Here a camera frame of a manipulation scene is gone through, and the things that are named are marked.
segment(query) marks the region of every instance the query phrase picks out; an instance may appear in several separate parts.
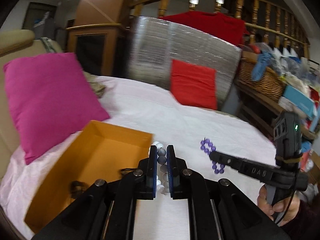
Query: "human hand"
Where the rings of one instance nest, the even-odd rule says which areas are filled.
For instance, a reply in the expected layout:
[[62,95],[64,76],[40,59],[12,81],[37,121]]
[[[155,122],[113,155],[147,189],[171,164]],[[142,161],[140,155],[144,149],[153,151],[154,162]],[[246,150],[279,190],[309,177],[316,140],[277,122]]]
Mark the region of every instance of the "human hand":
[[[273,221],[272,215],[274,214],[274,212],[281,213],[285,211],[289,201],[290,201],[290,197],[285,198],[284,200],[281,200],[278,203],[274,204],[274,206],[272,207],[267,202],[267,189],[263,185],[259,191],[259,196],[257,198],[257,206]],[[280,226],[283,226],[289,221],[291,221],[292,219],[294,219],[299,211],[299,207],[300,207],[300,199],[296,195],[294,195],[286,215],[280,222]]]

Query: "beige sofa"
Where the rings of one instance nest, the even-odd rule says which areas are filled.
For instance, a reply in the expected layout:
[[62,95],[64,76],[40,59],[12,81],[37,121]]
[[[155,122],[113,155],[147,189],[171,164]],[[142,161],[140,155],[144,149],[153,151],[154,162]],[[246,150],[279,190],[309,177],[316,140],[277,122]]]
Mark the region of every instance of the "beige sofa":
[[[0,33],[0,183],[5,175],[12,153],[19,146],[19,136],[9,114],[7,97],[4,91],[3,65],[18,57],[30,57],[46,53],[41,40],[34,40],[30,30],[16,30]],[[54,49],[62,52],[53,41]],[[0,207],[0,239],[24,239],[6,218]]]

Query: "dark sleeve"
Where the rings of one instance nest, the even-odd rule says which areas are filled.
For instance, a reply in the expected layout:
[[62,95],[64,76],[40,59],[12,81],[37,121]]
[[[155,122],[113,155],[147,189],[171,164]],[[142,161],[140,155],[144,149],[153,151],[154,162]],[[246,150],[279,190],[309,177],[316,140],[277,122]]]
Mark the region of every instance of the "dark sleeve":
[[305,202],[300,201],[300,207],[296,217],[281,228],[292,240],[300,240],[310,225],[313,224],[316,216],[316,213],[310,210]]

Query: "blue tissue box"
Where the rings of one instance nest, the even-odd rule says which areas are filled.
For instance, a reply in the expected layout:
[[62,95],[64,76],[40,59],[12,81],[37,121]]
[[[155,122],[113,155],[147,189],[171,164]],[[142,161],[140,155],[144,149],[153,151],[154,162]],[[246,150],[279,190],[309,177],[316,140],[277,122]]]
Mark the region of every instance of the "blue tissue box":
[[313,119],[313,108],[315,107],[315,103],[312,99],[306,97],[299,90],[290,85],[287,85],[285,88],[283,97],[289,99],[301,111],[306,113],[310,119]]

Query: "white bedsheet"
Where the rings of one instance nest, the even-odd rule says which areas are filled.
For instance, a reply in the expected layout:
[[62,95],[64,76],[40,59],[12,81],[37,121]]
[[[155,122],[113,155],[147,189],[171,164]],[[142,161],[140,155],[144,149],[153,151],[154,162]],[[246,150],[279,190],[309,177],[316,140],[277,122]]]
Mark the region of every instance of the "white bedsheet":
[[[108,90],[100,99],[110,113],[107,123],[153,133],[154,140],[165,146],[173,144],[177,157],[205,178],[230,179],[253,202],[261,183],[225,168],[214,174],[208,156],[200,150],[200,141],[211,139],[221,152],[274,165],[275,148],[263,135],[246,122],[215,112],[180,105],[170,92],[159,87],[126,79],[98,77]],[[19,147],[12,155],[0,186],[0,205],[16,228],[31,239],[32,231],[24,217],[37,187],[63,151],[79,134],[53,147],[26,166]],[[139,201],[134,239],[189,239],[188,205],[186,200],[172,200],[158,194],[153,201]]]

